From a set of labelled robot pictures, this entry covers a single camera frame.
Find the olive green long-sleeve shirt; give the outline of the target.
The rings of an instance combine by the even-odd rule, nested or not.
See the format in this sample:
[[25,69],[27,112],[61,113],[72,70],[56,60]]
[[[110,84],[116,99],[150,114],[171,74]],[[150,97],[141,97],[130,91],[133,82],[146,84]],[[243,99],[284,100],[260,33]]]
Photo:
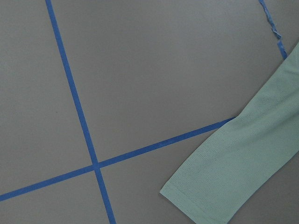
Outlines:
[[160,193],[197,224],[226,224],[299,150],[299,49]]

